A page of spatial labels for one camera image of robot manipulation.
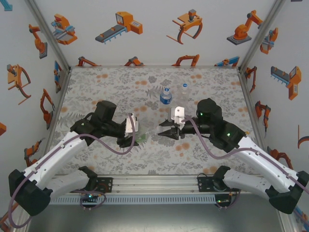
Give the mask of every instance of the clear plastic bottle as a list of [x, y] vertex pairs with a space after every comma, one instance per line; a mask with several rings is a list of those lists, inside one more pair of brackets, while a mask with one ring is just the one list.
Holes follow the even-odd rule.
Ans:
[[168, 105], [172, 101], [172, 93], [170, 92], [169, 88], [164, 88], [164, 90], [160, 94], [160, 101], [164, 105]]
[[186, 108], [189, 103], [190, 89], [188, 84], [183, 83], [178, 89], [177, 106]]

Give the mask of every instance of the bottle cap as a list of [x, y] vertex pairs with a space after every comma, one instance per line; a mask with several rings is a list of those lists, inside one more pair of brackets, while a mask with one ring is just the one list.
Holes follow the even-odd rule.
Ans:
[[184, 83], [183, 84], [183, 89], [187, 89], [188, 88], [188, 84]]
[[168, 95], [168, 94], [169, 94], [169, 88], [164, 88], [163, 93], [164, 93], [165, 95]]

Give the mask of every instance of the blue bottle label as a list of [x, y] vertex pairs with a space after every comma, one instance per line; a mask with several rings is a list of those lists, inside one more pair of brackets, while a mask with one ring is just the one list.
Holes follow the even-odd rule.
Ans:
[[162, 98], [162, 96], [160, 95], [160, 101], [161, 101], [164, 105], [168, 105], [168, 104], [170, 104], [170, 102], [172, 101], [172, 98], [170, 98], [170, 99], [164, 99], [164, 98]]

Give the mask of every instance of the floral tablecloth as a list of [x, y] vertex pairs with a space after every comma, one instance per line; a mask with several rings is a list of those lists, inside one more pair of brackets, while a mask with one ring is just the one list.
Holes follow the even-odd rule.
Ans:
[[[75, 121], [93, 112], [101, 100], [117, 105], [113, 118], [115, 122], [121, 123], [132, 112], [141, 125], [154, 128], [168, 115], [159, 100], [161, 89], [170, 87], [175, 95], [182, 83], [187, 83], [191, 90], [186, 114], [195, 116], [198, 101], [212, 98], [222, 107], [226, 121], [236, 124], [254, 138], [236, 69], [75, 68], [58, 118], [52, 147]], [[104, 137], [103, 141], [114, 149], [126, 150], [119, 149], [114, 138]], [[224, 154], [210, 142], [207, 144], [216, 155]], [[93, 142], [88, 149], [76, 154], [61, 169], [60, 174], [69, 174], [84, 165], [98, 174], [212, 174], [221, 165], [247, 174], [256, 173], [237, 158], [211, 158], [196, 135], [187, 135], [176, 141], [152, 134], [147, 141], [124, 156], [116, 155], [98, 142]]]

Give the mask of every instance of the white wall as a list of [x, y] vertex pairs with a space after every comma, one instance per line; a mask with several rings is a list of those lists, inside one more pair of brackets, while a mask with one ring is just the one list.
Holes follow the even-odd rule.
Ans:
[[[309, 142], [297, 148], [297, 126], [300, 125], [300, 137], [309, 136], [309, 1], [287, 1], [277, 16], [271, 29], [279, 28], [275, 46], [269, 54], [257, 51], [249, 67], [257, 67], [256, 88], [251, 93], [253, 102], [258, 100], [271, 108], [266, 143], [272, 149], [285, 152], [292, 160], [294, 169], [309, 173]], [[274, 80], [270, 74], [271, 66], [289, 73], [295, 66], [302, 72], [302, 80], [298, 84], [298, 96], [292, 101], [288, 98], [288, 88]], [[252, 78], [248, 81], [249, 89]], [[261, 130], [263, 118], [260, 119]], [[309, 213], [309, 197], [303, 193], [299, 205], [305, 213]]]
[[[28, 25], [38, 24], [31, 15], [26, 3], [20, 0], [9, 0], [13, 11], [5, 12], [0, 6], [1, 46], [0, 46], [0, 122], [7, 127], [7, 131], [0, 136], [0, 217], [7, 211], [10, 199], [8, 175], [14, 169], [20, 171], [26, 168], [24, 149], [34, 145], [45, 137], [39, 152], [34, 156], [43, 155], [49, 130], [43, 113], [40, 110], [40, 98], [45, 88], [57, 107], [60, 93], [55, 92], [54, 61], [57, 60], [50, 44], [48, 55], [39, 59], [39, 51], [34, 44], [34, 36], [29, 32]], [[46, 38], [38, 32], [43, 42]], [[24, 98], [17, 88], [8, 90], [13, 84], [7, 83], [7, 64], [19, 64], [23, 67], [31, 84], [24, 88], [31, 97], [21, 105], [18, 103]], [[45, 101], [46, 110], [51, 111], [51, 105]]]
[[[69, 45], [59, 45], [70, 65], [77, 65], [80, 56], [101, 65], [124, 65], [134, 56], [145, 65], [172, 65], [178, 57], [196, 54], [200, 54], [198, 65], [214, 65], [225, 58], [240, 56], [242, 59], [245, 56], [253, 39], [236, 46], [226, 38], [246, 22], [247, 13], [252, 10], [264, 20], [274, 0], [36, 2], [48, 23], [55, 19], [55, 14], [61, 14], [75, 27], [78, 39]], [[191, 9], [203, 18], [203, 29], [195, 40], [183, 35], [184, 44], [181, 45], [166, 35], [177, 37], [179, 26], [172, 20]], [[143, 34], [128, 32], [106, 44], [97, 42], [95, 38], [99, 34], [116, 25], [115, 13], [118, 11], [133, 14], [134, 19], [143, 24]], [[252, 24], [249, 35], [254, 38], [257, 33], [257, 25]]]

